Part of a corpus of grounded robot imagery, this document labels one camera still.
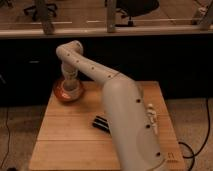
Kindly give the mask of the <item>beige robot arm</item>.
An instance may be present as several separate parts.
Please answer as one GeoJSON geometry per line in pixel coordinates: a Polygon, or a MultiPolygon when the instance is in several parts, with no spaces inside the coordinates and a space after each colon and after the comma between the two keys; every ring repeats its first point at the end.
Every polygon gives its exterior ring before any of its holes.
{"type": "Polygon", "coordinates": [[[83,56],[79,41],[56,48],[64,76],[61,88],[73,99],[82,92],[81,71],[102,86],[102,103],[122,171],[168,171],[138,84],[126,75],[83,56]]]}

